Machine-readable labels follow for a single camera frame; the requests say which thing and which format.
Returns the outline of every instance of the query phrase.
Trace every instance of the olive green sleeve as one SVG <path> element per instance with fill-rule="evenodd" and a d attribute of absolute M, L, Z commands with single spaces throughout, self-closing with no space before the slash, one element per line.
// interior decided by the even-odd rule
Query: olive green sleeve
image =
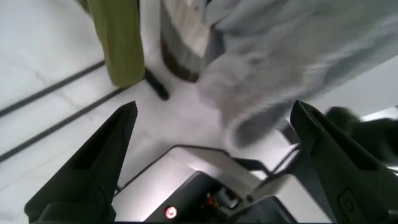
<path fill-rule="evenodd" d="M 113 84 L 127 87 L 144 77 L 138 0 L 78 0 L 91 14 Z"/>

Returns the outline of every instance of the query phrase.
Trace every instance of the tile floor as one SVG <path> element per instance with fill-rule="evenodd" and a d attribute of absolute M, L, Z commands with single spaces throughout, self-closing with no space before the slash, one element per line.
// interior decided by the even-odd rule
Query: tile floor
<path fill-rule="evenodd" d="M 139 113 L 120 185 L 175 144 L 223 148 L 217 110 L 203 105 L 195 85 L 175 78 L 160 58 L 159 18 L 153 16 L 159 13 L 159 0 L 142 1 L 141 7 L 146 65 L 169 90 L 171 99 L 161 101 L 142 81 L 0 163 L 0 223 L 27 223 L 24 204 L 118 107 L 130 101 L 136 101 Z M 7 30 L 7 35 L 0 37 L 4 79 L 0 83 L 0 110 L 103 58 L 90 17 L 74 1 L 3 0 L 0 28 Z M 106 70 L 99 68 L 0 118 L 0 154 L 113 90 Z M 320 99 L 318 104 L 325 103 Z M 378 107 L 387 104 L 392 105 L 388 101 Z M 387 114 L 384 116 L 398 117 L 395 108 Z M 259 159 L 273 169 L 291 148 L 285 137 L 274 131 L 259 148 L 229 152 Z"/>

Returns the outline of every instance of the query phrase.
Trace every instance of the gray cloth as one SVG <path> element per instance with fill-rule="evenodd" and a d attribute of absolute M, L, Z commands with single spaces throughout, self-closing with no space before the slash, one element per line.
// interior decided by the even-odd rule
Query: gray cloth
<path fill-rule="evenodd" d="M 235 149 L 285 124 L 295 100 L 398 54 L 396 0 L 212 0 L 204 14 L 223 53 L 207 49 L 198 89 L 221 111 L 226 144 Z"/>

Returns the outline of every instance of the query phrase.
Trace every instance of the red light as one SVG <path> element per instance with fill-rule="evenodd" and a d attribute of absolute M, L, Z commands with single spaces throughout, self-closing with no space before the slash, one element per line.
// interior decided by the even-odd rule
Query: red light
<path fill-rule="evenodd" d="M 177 215 L 177 209 L 175 207 L 169 207 L 166 209 L 166 218 L 171 219 Z"/>

